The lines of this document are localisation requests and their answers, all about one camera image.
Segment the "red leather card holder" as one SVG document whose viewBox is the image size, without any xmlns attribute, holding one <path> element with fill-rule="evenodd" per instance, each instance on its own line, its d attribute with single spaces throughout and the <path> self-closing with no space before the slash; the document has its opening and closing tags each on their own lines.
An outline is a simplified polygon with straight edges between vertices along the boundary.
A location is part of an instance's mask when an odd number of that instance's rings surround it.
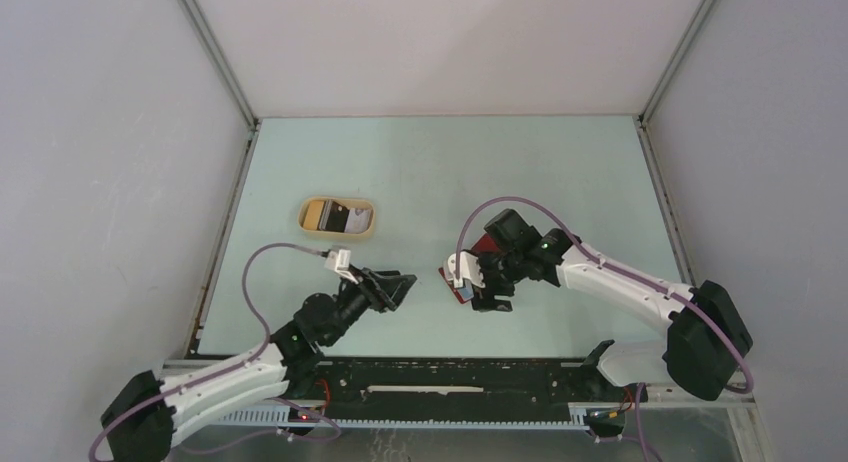
<svg viewBox="0 0 848 462">
<path fill-rule="evenodd" d="M 478 241 L 477 241 L 477 242 L 476 242 L 476 243 L 472 246 L 472 248 L 470 249 L 470 251 L 471 251 L 471 252 L 474 252 L 475 254 L 478 254 L 478 253 L 484 253 L 484 254 L 499 254 L 499 253 L 501 252 L 501 250 L 500 250 L 500 249 L 497 247 L 497 245 L 495 244 L 495 241 L 494 241 L 494 240 L 493 240 L 493 239 L 492 239 L 489 235 L 483 235 L 483 236 L 482 236 L 482 237 L 481 237 L 481 238 L 480 238 L 480 239 L 479 239 L 479 240 L 478 240 Z M 451 289 L 451 283 L 453 282 L 453 276 L 452 276 L 452 275 L 449 275 L 450 270 L 454 268 L 454 263 L 452 262 L 452 260 L 453 260 L 453 255 L 450 255 L 450 256 L 449 256 L 449 257 L 448 257 L 448 258 L 444 261 L 444 263 L 442 264 L 442 267 L 438 269 L 438 272 L 440 273 L 440 275 L 441 275 L 441 276 L 442 276 L 442 278 L 444 279 L 444 281 L 445 281 L 446 285 L 448 286 L 449 290 L 451 291 L 451 293 L 452 293 L 452 294 L 453 294 L 453 296 L 455 297 L 455 295 L 454 295 L 454 293 L 453 293 L 453 291 L 452 291 L 452 289 Z"/>
</svg>

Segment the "black credit card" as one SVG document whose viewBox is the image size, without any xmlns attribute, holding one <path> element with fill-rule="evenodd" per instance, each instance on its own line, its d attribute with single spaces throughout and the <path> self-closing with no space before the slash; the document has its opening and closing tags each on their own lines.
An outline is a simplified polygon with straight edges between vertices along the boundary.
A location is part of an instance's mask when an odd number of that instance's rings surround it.
<svg viewBox="0 0 848 462">
<path fill-rule="evenodd" d="M 335 200 L 326 200 L 320 230 L 344 233 L 349 208 Z"/>
</svg>

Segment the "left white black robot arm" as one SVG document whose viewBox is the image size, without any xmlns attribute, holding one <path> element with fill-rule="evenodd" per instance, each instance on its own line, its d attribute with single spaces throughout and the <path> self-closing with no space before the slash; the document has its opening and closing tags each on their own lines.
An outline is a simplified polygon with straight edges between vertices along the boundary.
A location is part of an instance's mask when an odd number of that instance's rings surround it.
<svg viewBox="0 0 848 462">
<path fill-rule="evenodd" d="M 171 449 L 221 417 L 264 399 L 304 398 L 316 385 L 323 348 L 363 314 L 399 308 L 413 274 L 355 269 L 336 294 L 314 293 L 290 322 L 256 347 L 179 376 L 133 376 L 100 417 L 114 461 L 162 461 Z"/>
</svg>

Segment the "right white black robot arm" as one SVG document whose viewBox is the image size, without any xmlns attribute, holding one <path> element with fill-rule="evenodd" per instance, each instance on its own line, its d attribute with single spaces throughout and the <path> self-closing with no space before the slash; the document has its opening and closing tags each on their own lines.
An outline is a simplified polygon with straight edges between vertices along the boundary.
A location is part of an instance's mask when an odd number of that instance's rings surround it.
<svg viewBox="0 0 848 462">
<path fill-rule="evenodd" d="M 581 374 L 585 393 L 606 400 L 620 387 L 672 382 L 690 395 L 715 401 L 744 369 L 753 339 L 729 292 L 707 280 L 694 287 L 667 282 L 606 257 L 568 230 L 541 234 L 513 209 L 484 227 L 477 246 L 457 246 L 441 275 L 456 298 L 478 312 L 512 309 L 523 281 L 541 281 L 599 298 L 650 327 L 655 341 L 601 342 Z"/>
</svg>

